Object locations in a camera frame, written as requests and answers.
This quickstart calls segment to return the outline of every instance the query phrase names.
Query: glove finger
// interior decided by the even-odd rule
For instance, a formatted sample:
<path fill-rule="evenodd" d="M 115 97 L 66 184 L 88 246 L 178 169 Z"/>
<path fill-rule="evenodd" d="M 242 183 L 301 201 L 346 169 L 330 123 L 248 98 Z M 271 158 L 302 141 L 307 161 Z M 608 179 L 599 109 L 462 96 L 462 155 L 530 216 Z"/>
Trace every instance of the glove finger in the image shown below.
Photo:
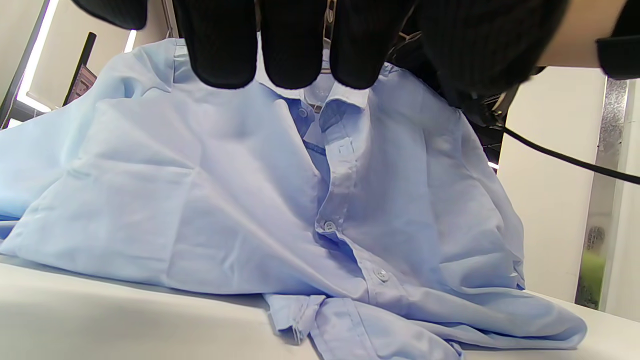
<path fill-rule="evenodd" d="M 174 0 L 191 67 L 206 85 L 237 89 L 255 77 L 253 0 Z"/>
<path fill-rule="evenodd" d="M 123 29 L 147 25 L 147 0 L 73 0 L 90 15 Z"/>
<path fill-rule="evenodd" d="M 330 64 L 343 85 L 366 89 L 376 82 L 416 0 L 338 0 Z"/>
<path fill-rule="evenodd" d="M 281 88 L 311 85 L 322 69 L 326 0 L 262 0 L 262 57 L 269 79 Z"/>

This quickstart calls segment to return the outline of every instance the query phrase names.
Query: person's arm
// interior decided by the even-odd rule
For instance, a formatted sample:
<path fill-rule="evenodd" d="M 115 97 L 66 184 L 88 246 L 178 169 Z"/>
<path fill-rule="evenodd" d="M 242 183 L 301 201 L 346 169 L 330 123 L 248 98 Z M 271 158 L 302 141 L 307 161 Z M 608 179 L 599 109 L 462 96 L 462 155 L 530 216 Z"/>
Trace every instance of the person's arm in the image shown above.
<path fill-rule="evenodd" d="M 571 0 L 540 66 L 599 67 L 596 40 L 609 37 L 627 0 Z"/>

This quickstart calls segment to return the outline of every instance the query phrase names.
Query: ceiling light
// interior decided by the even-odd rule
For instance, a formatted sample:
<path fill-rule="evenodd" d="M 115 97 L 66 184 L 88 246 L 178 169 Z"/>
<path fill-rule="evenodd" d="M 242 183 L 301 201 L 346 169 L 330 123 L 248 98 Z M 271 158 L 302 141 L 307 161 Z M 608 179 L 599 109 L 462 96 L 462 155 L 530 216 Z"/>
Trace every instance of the ceiling light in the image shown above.
<path fill-rule="evenodd" d="M 124 47 L 124 52 L 125 53 L 129 53 L 131 52 L 131 50 L 133 50 L 133 43 L 136 42 L 136 34 L 138 32 L 135 30 L 131 30 L 131 32 L 129 33 L 129 38 L 127 39 L 127 45 L 125 45 Z"/>
<path fill-rule="evenodd" d="M 38 36 L 36 37 L 36 42 L 33 44 L 33 49 L 31 50 L 31 54 L 29 55 L 27 66 L 24 69 L 24 75 L 22 77 L 22 81 L 20 82 L 20 87 L 18 88 L 18 95 L 16 96 L 16 99 L 18 101 L 23 102 L 24 104 L 27 104 L 30 107 L 43 113 L 48 113 L 49 111 L 51 111 L 50 107 L 27 96 L 27 93 L 29 92 L 29 89 L 31 89 L 33 76 L 36 73 L 36 68 L 38 67 L 40 56 L 42 55 L 42 49 L 44 48 L 44 42 L 47 40 L 49 28 L 51 28 L 51 22 L 53 21 L 53 14 L 56 12 L 57 7 L 58 0 L 49 1 L 49 5 L 47 5 L 47 9 L 44 13 L 44 18 L 42 19 L 40 31 L 38 31 Z"/>

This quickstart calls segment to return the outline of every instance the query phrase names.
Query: shirt placket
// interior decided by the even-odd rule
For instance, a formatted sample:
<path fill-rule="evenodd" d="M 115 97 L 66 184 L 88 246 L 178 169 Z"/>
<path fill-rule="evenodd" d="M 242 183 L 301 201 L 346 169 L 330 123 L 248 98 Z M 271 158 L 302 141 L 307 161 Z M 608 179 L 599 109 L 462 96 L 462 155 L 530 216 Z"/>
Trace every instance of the shirt placket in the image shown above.
<path fill-rule="evenodd" d="M 349 198 L 353 193 L 358 176 L 357 153 L 354 143 L 342 122 L 346 107 L 342 101 L 329 102 L 320 113 L 319 121 L 327 126 L 323 129 L 326 137 L 325 149 L 331 168 L 329 192 L 318 211 L 316 231 L 333 241 L 349 247 L 358 262 L 365 282 L 368 299 L 358 299 L 376 305 L 385 287 L 396 288 L 399 283 L 383 266 L 377 265 L 369 253 L 361 249 L 342 233 Z"/>

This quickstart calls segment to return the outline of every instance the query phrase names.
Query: metal panel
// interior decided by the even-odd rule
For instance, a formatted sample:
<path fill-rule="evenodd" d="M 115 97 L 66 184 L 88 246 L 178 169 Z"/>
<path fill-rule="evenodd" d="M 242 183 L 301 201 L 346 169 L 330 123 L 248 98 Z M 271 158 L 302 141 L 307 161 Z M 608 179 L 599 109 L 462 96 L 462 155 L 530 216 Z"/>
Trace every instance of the metal panel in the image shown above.
<path fill-rule="evenodd" d="M 596 165 L 618 169 L 627 112 L 628 87 L 628 81 L 607 79 Z M 576 304 L 594 309 L 600 307 L 605 259 L 607 258 L 607 239 L 611 238 L 613 233 L 612 216 L 615 193 L 615 179 L 594 174 L 580 278 L 575 299 Z"/>

